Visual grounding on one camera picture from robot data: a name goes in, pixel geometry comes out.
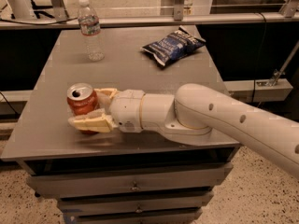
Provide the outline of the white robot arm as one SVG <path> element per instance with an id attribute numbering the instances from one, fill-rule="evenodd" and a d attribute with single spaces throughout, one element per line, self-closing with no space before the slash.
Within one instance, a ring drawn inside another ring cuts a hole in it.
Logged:
<path id="1" fill-rule="evenodd" d="M 96 89 L 96 108 L 74 115 L 69 124 L 82 132 L 152 131 L 192 146 L 217 130 L 299 178 L 299 123 L 244 104 L 199 84 L 174 94 Z"/>

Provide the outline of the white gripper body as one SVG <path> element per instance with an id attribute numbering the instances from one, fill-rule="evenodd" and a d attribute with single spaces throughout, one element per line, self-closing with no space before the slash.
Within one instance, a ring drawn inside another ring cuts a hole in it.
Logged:
<path id="1" fill-rule="evenodd" d="M 140 111 L 145 93 L 141 90 L 126 90 L 116 94 L 110 104 L 109 111 L 124 133 L 140 133 L 142 131 Z"/>

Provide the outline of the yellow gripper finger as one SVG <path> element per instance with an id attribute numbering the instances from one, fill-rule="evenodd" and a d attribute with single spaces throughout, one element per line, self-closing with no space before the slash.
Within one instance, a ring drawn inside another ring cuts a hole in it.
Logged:
<path id="1" fill-rule="evenodd" d="M 68 123 L 82 132 L 110 133 L 115 128 L 113 118 L 104 108 L 69 118 Z"/>
<path id="2" fill-rule="evenodd" d="M 115 88 L 95 89 L 100 106 L 107 106 L 111 104 L 114 96 L 119 93 Z"/>

